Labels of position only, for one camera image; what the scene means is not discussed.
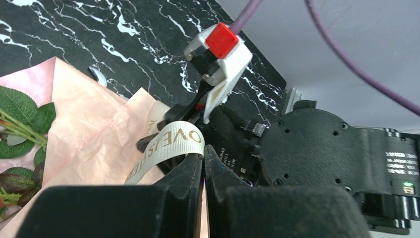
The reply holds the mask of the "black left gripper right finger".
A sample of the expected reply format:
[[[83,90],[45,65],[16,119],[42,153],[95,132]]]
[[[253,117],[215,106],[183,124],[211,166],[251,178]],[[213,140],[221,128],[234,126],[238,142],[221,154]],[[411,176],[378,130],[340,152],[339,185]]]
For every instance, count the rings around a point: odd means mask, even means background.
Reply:
[[[212,238],[368,238],[353,198],[339,187],[251,187],[211,146],[204,150]]]

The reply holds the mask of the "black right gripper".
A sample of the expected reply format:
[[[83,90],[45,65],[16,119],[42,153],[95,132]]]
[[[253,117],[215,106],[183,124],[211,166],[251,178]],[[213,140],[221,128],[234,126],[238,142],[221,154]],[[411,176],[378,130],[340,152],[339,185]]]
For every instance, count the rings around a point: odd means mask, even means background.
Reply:
[[[408,235],[420,218],[420,137],[353,127],[301,100],[266,129],[217,107],[202,126],[221,162],[251,187],[339,187],[368,231]]]

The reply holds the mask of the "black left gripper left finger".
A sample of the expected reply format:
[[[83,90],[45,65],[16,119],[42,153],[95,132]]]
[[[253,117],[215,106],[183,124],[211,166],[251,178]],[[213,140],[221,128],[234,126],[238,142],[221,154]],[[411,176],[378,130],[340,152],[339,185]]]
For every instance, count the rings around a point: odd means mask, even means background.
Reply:
[[[50,187],[17,237],[197,238],[202,165],[202,155],[189,154],[152,185]]]

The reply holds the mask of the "beige printed ribbon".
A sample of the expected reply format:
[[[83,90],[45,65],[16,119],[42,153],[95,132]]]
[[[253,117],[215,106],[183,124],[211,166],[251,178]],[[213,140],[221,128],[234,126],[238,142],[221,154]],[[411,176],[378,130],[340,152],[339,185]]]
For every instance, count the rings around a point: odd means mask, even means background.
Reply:
[[[129,172],[126,185],[139,184],[144,175],[160,162],[182,155],[204,154],[204,137],[192,123],[178,120],[169,122],[162,129],[158,128],[158,123],[164,121],[164,114],[168,112],[169,106],[160,101],[153,105],[147,121],[146,137],[136,143],[142,155]]]

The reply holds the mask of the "pink wrapping paper sheet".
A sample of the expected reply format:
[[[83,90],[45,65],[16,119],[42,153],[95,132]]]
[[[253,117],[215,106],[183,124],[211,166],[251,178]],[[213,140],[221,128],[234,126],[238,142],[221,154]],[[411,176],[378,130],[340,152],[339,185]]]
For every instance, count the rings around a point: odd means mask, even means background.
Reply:
[[[41,190],[6,225],[3,238],[17,238],[26,215],[40,194],[55,186],[121,186],[142,155],[137,141],[146,136],[156,100],[144,89],[129,100],[96,83],[58,58],[0,79],[22,89],[37,102],[52,101],[56,119],[48,133]],[[187,155],[158,163],[136,185],[152,185]]]

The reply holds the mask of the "fake cream rose stem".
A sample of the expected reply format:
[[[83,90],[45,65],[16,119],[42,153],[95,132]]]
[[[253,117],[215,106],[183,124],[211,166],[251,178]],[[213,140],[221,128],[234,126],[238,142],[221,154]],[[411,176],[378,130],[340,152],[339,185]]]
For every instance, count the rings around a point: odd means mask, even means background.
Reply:
[[[34,156],[34,169],[12,167],[0,174],[0,221],[8,220],[12,215],[10,207],[23,208],[42,188],[46,151],[40,148]]]

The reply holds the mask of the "fake white rose stem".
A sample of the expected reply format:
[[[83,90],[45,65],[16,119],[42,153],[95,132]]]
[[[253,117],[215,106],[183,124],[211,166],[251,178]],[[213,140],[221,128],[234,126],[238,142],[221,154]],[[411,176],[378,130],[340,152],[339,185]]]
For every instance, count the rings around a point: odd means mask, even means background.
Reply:
[[[7,136],[0,141],[0,157],[15,159],[28,154],[35,145],[40,149],[35,153],[34,164],[45,160],[47,150],[46,134],[56,118],[53,102],[37,106],[27,94],[0,87],[1,134]]]

